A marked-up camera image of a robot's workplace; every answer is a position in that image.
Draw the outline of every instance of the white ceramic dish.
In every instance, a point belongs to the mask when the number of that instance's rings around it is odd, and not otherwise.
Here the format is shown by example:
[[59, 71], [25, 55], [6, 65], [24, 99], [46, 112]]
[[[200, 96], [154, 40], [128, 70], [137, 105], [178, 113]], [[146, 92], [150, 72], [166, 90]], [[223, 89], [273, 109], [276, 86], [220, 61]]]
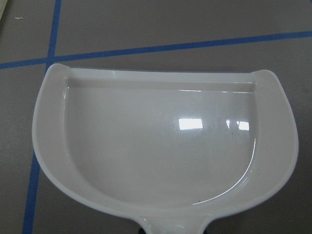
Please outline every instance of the white ceramic dish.
[[73, 199], [130, 218], [147, 234], [202, 234], [214, 219], [275, 194], [298, 136], [276, 77], [52, 65], [33, 144]]

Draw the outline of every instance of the white tray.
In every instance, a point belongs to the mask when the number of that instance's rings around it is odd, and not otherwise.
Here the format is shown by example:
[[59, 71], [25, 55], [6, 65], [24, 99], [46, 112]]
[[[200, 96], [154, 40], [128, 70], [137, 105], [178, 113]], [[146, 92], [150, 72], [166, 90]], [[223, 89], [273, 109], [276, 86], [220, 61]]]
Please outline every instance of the white tray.
[[255, 206], [290, 177], [293, 113], [276, 75], [69, 68], [36, 102], [33, 144], [73, 199], [147, 234], [198, 233]]

